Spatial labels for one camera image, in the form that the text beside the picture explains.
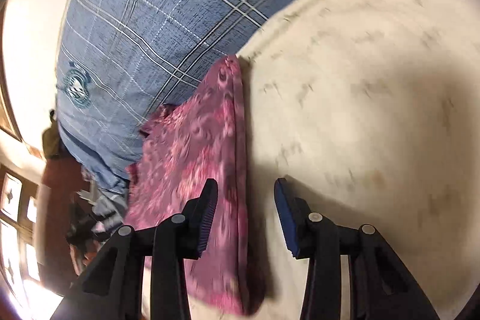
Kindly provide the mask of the purple floral shirt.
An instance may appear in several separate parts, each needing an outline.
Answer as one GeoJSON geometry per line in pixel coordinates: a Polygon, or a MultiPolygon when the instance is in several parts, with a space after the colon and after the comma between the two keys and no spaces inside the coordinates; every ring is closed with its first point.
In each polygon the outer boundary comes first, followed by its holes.
{"type": "Polygon", "coordinates": [[[206,251],[185,262],[187,292],[226,313],[246,315],[257,300],[248,279],[247,147],[239,59],[216,61],[193,95],[163,105],[141,127],[142,157],[128,166],[124,221],[137,230],[182,211],[208,179],[218,202],[206,251]]]}

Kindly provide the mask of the dark olive cloth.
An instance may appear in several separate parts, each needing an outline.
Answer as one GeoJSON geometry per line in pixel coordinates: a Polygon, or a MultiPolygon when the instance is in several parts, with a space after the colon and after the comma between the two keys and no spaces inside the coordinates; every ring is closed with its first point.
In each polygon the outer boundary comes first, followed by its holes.
{"type": "Polygon", "coordinates": [[[70,153],[60,138],[55,110],[49,111],[49,119],[50,125],[41,135],[43,154],[47,160],[68,157],[70,153]]]}

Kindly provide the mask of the wooden framed window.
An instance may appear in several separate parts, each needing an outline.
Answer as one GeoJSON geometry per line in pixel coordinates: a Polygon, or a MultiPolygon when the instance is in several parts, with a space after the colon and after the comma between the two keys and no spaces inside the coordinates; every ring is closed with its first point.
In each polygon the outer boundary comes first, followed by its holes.
{"type": "Polygon", "coordinates": [[[11,287],[40,281],[33,228],[38,186],[1,166],[1,270],[11,287]]]}

